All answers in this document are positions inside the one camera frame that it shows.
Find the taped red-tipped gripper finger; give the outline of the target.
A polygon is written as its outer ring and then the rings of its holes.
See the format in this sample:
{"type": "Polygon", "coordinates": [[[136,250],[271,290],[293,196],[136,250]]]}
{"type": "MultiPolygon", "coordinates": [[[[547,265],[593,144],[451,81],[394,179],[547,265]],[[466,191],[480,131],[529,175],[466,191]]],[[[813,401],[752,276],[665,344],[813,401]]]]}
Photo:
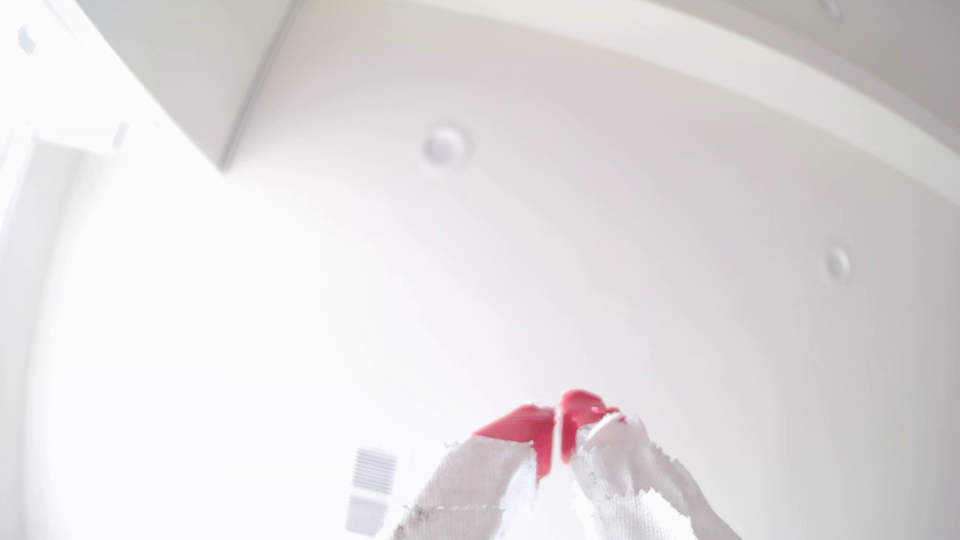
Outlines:
{"type": "Polygon", "coordinates": [[[448,449],[390,539],[501,539],[551,471],[555,409],[525,403],[448,449]]]}
{"type": "Polygon", "coordinates": [[[559,400],[560,451],[588,539],[739,539],[640,417],[586,390],[559,400]]]}

